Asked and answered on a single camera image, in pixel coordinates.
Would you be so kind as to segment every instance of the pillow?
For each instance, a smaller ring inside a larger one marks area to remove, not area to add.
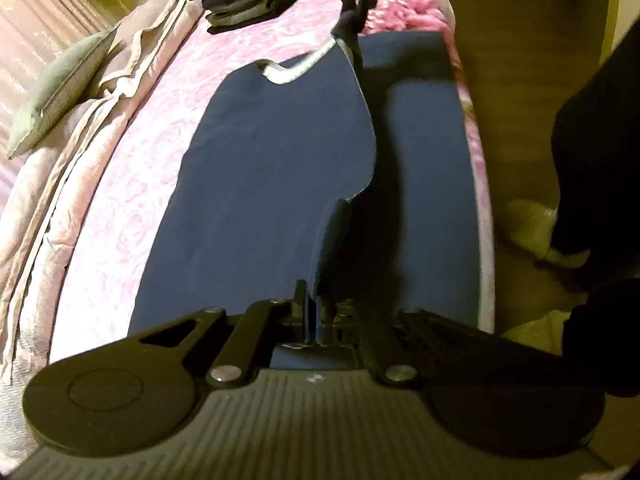
[[[82,94],[107,55],[115,30],[78,41],[47,65],[27,94],[9,132],[7,157],[30,150]]]

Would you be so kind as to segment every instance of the metal rivet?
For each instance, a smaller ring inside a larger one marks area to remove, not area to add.
[[[418,370],[409,365],[393,365],[386,369],[386,378],[395,383],[411,381],[418,375]]]
[[[242,370],[237,366],[223,365],[213,368],[211,371],[211,377],[217,380],[219,383],[230,383],[238,380],[242,375]]]

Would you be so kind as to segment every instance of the wooden floor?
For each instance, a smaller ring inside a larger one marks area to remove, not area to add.
[[[476,107],[494,218],[511,199],[555,206],[549,138],[558,108],[597,70],[607,0],[451,0]],[[581,300],[496,228],[496,330]]]

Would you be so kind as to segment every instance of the pink blanket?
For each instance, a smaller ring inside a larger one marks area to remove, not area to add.
[[[220,82],[255,59],[281,62],[317,48],[328,37],[339,10],[340,0],[300,0],[276,20],[216,36],[207,34],[209,24],[201,18],[131,121],[104,171],[68,266],[51,362],[127,335],[140,277],[174,191],[182,155]],[[491,331],[494,257],[488,185],[451,22],[448,0],[380,0],[369,14],[365,32],[437,30],[447,42],[465,109],[478,200],[482,259],[478,323]]]
[[[78,103],[33,149],[0,218],[0,472],[37,447],[25,386],[49,357],[66,267],[120,137],[202,15],[199,2],[149,0],[118,26],[114,48]]]

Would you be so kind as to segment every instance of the bed sheet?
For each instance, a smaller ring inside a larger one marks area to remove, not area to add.
[[[130,122],[95,191],[61,291],[50,362],[126,337],[182,155],[221,81],[255,59],[281,62],[317,48],[339,11],[340,0],[299,0],[275,20],[215,36],[200,19]],[[447,43],[476,184],[482,280],[478,325],[492,332],[494,254],[486,168],[452,27],[448,0],[380,0],[364,33],[440,31]]]

